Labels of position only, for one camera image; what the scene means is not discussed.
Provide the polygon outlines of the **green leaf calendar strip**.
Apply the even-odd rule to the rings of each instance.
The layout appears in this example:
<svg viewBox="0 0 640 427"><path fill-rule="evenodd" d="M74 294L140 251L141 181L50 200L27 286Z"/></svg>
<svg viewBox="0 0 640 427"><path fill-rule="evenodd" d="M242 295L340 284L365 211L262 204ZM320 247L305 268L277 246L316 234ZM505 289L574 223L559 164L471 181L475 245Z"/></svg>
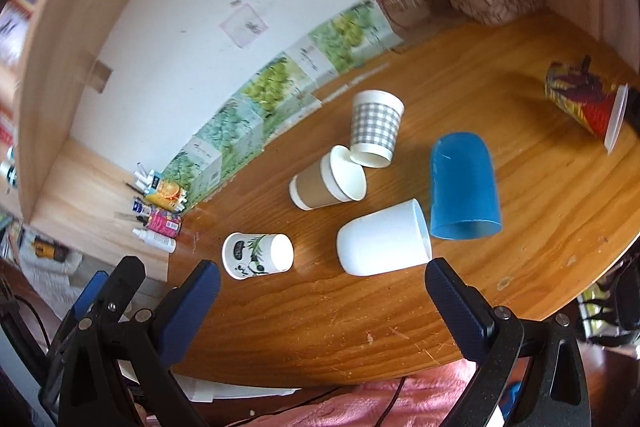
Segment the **green leaf calendar strip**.
<svg viewBox="0 0 640 427"><path fill-rule="evenodd" d="M447 0L361 0L298 39L250 76L169 161L189 209L229 180L293 121L317 107L314 92L395 46Z"/></svg>

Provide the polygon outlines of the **red yellow printed cup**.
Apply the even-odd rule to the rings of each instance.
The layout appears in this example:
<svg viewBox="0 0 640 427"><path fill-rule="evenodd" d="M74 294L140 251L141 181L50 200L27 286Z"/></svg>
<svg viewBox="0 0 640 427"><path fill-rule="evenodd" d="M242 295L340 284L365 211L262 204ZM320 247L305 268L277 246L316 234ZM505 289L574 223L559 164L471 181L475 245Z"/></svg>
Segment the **red yellow printed cup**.
<svg viewBox="0 0 640 427"><path fill-rule="evenodd" d="M591 72L591 56L578 65L552 62L544 94L603 144L611 154L623 128L628 84L615 84Z"/></svg>

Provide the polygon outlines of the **brown sleeve paper cup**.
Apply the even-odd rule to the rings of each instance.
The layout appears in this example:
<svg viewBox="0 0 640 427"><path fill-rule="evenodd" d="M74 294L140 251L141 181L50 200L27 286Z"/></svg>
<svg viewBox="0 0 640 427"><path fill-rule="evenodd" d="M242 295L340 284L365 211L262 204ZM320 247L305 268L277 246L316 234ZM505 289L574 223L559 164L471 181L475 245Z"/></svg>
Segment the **brown sleeve paper cup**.
<svg viewBox="0 0 640 427"><path fill-rule="evenodd" d="M367 195L363 167L352 161L350 150L334 145L320 159L293 176L288 193L294 205L305 211L343 202L360 202Z"/></svg>

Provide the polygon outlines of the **panda print paper cup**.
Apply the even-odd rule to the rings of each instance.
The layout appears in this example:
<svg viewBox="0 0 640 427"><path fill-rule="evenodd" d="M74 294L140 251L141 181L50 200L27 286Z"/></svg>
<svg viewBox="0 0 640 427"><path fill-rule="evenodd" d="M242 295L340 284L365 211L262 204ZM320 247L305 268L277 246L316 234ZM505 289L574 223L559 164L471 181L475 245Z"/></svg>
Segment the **panda print paper cup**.
<svg viewBox="0 0 640 427"><path fill-rule="evenodd" d="M221 260L237 281L284 273L294 263L294 247L284 234L230 234L222 244Z"/></svg>

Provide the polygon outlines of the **white plastic cup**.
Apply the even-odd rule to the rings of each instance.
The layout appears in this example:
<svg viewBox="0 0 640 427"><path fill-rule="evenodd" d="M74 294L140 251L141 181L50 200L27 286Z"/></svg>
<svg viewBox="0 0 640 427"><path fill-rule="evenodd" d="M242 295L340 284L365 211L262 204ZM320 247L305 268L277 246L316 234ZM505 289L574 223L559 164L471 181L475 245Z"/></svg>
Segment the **white plastic cup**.
<svg viewBox="0 0 640 427"><path fill-rule="evenodd" d="M343 270L354 277L409 269L432 260L430 233L415 198L348 222L337 232L336 251Z"/></svg>

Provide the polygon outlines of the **pink clothing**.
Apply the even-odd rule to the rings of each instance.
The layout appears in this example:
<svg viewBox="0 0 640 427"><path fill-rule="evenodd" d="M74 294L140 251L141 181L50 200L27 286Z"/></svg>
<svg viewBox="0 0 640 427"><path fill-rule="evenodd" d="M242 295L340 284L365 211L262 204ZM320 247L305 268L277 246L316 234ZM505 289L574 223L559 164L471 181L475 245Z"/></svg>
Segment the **pink clothing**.
<svg viewBox="0 0 640 427"><path fill-rule="evenodd" d="M404 379L362 384L320 403L294 407L252 426L438 426L477 370L465 359Z"/></svg>

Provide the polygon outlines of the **grey checkered paper cup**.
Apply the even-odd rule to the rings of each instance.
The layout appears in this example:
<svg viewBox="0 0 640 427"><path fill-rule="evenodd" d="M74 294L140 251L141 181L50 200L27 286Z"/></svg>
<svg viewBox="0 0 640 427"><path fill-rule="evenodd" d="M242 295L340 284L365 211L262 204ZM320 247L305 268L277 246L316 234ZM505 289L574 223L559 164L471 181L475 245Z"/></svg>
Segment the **grey checkered paper cup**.
<svg viewBox="0 0 640 427"><path fill-rule="evenodd" d="M405 105L390 92L366 90L352 100L350 157L363 167L386 168L393 160Z"/></svg>

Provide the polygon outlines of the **pink pen holder can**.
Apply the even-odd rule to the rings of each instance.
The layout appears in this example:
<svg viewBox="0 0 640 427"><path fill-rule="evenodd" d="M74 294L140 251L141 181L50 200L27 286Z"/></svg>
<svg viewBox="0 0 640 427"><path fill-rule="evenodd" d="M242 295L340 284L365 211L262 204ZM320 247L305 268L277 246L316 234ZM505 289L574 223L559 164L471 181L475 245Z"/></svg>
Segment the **pink pen holder can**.
<svg viewBox="0 0 640 427"><path fill-rule="evenodd" d="M132 212L146 229L160 235L175 239L181 231L182 220L178 215L147 204L140 198L135 198L132 201Z"/></svg>

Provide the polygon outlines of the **yellow hanging keychain toy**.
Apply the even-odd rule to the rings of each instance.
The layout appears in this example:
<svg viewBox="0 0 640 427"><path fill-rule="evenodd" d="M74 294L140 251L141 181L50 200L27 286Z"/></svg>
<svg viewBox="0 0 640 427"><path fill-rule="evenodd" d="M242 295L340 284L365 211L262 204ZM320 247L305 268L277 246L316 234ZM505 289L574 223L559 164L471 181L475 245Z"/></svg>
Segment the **yellow hanging keychain toy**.
<svg viewBox="0 0 640 427"><path fill-rule="evenodd" d="M64 263L68 256L68 248L57 243L50 243L40 237L32 241L32 248L37 258L49 259L55 262Z"/></svg>

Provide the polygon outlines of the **small white glue bottle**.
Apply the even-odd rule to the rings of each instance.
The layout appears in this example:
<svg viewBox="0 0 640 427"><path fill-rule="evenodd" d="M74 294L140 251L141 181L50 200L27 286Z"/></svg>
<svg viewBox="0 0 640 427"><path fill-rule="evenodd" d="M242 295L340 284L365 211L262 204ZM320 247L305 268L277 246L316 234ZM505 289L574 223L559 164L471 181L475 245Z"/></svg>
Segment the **small white glue bottle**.
<svg viewBox="0 0 640 427"><path fill-rule="evenodd" d="M133 229L132 234L141 239L145 245L172 254L177 247L175 239L147 229Z"/></svg>

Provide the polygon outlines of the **blue plastic cup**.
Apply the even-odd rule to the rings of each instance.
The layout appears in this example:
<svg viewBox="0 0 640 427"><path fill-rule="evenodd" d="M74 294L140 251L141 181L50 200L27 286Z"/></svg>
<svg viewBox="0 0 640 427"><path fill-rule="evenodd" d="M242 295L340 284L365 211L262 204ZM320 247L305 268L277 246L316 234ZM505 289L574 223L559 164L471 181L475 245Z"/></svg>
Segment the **blue plastic cup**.
<svg viewBox="0 0 640 427"><path fill-rule="evenodd" d="M494 236L502 230L494 166L482 138L442 136L431 155L431 234L448 241Z"/></svg>

